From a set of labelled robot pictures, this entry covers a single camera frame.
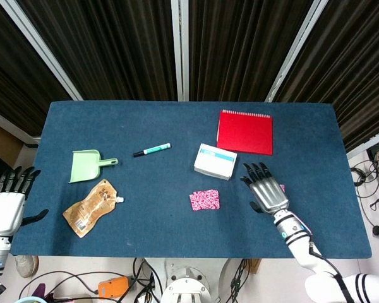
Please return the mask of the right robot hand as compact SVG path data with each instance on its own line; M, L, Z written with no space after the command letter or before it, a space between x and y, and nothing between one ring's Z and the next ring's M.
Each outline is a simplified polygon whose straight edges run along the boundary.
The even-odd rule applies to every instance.
M257 212L274 215L289 208L289 199L268 167L260 162L258 165L244 163L248 175L240 179L248 186L255 197L252 208Z

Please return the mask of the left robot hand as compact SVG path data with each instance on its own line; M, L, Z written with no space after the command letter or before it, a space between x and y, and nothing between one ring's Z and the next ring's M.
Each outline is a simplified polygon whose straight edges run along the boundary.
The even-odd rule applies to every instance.
M0 177L0 237L12 237L22 226L42 220L49 212L25 217L24 209L32 185L41 173L34 167L21 171L21 167L9 169Z

